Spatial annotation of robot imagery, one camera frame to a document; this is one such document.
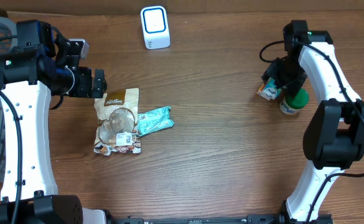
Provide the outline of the small teal tissue pack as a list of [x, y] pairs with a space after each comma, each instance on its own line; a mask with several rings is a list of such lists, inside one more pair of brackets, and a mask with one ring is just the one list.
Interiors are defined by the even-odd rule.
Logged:
[[261, 96], [267, 100], [275, 100], [281, 92], [282, 90], [276, 87], [275, 80], [273, 78], [269, 78], [263, 85]]

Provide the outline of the brown white snack pouch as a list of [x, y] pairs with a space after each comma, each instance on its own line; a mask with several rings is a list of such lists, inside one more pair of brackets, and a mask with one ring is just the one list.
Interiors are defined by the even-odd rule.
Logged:
[[98, 119], [94, 152], [105, 156], [113, 152], [139, 154], [138, 131], [139, 89], [129, 88], [105, 93], [96, 99]]

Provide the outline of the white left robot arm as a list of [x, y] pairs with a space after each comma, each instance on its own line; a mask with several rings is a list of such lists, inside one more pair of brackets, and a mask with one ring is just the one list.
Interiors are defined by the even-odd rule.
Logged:
[[58, 193], [49, 146], [52, 97], [101, 98], [104, 71], [81, 67], [86, 41], [68, 39], [47, 22], [21, 21], [16, 31], [17, 45], [0, 55], [6, 144], [0, 223], [110, 223], [106, 210]]

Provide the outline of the orange tissue pack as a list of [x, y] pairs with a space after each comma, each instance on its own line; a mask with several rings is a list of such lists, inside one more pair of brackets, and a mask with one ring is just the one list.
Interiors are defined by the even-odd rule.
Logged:
[[258, 88], [258, 91], [256, 92], [259, 96], [262, 96], [262, 90], [265, 87], [265, 84], [261, 84], [261, 86]]

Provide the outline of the green lid jar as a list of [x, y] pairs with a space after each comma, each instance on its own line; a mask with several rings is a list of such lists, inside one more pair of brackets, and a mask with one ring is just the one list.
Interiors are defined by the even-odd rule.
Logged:
[[294, 115], [300, 112], [309, 102], [309, 94], [301, 88], [295, 95], [286, 94], [280, 101], [279, 109], [287, 115]]

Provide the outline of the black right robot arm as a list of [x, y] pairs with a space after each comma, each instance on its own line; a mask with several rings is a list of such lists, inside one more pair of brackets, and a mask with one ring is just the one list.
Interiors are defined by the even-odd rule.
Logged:
[[311, 82], [318, 103], [302, 141], [306, 165], [293, 193], [274, 215], [249, 215], [249, 223], [331, 223], [319, 208], [332, 185], [364, 155], [364, 101], [345, 78], [326, 30], [310, 30], [305, 20], [283, 29], [286, 56], [269, 61], [258, 95], [279, 100], [285, 114], [308, 102]]

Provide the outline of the large teal wipes pack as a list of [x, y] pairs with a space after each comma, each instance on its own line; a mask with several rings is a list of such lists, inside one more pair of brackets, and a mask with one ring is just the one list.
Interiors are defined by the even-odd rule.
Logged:
[[165, 106], [138, 114], [139, 136], [145, 136], [162, 129], [173, 127], [174, 121], [170, 119], [171, 109], [170, 106]]

